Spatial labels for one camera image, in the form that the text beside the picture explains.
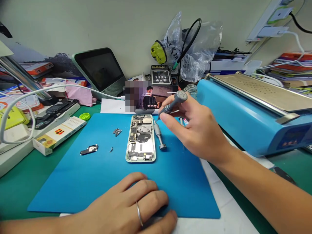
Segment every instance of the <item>silicone mat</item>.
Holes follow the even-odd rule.
[[[140,171],[154,180],[169,196],[169,205],[156,215],[174,209],[178,217],[220,218],[200,160],[191,154],[159,120],[166,151],[155,137],[154,163],[128,163],[125,160],[130,114],[94,114],[56,166],[28,207],[28,211],[77,213],[131,172]],[[115,137],[112,132],[122,132]],[[80,155],[90,145],[97,152]]]

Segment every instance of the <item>blue laminating machine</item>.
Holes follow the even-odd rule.
[[[307,96],[239,72],[207,74],[197,87],[198,102],[255,157],[312,144],[312,99]]]

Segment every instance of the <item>green desk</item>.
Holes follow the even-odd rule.
[[[99,104],[93,107],[82,106],[74,116],[79,116],[85,112],[91,115],[99,113],[100,107]],[[11,171],[0,178],[1,220],[59,216],[59,214],[54,213],[33,213],[26,210],[80,131],[63,142],[48,157],[44,157],[37,150],[33,150]],[[270,157],[269,160],[286,171],[300,188],[312,194],[312,155],[303,150],[294,150]],[[212,167],[259,233],[276,233],[244,195],[217,168],[213,165]]]

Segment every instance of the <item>silver ring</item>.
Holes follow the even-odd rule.
[[[139,216],[140,224],[143,227],[143,222],[142,222],[142,217],[141,217],[141,213],[140,213],[140,208],[139,208],[139,204],[137,202],[136,202],[136,207],[137,207],[137,215]]]

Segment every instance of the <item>yellow mask filter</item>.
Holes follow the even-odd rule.
[[[150,53],[159,64],[164,64],[165,62],[167,62],[165,48],[160,41],[155,41],[155,43],[152,45],[152,48],[150,49]]]

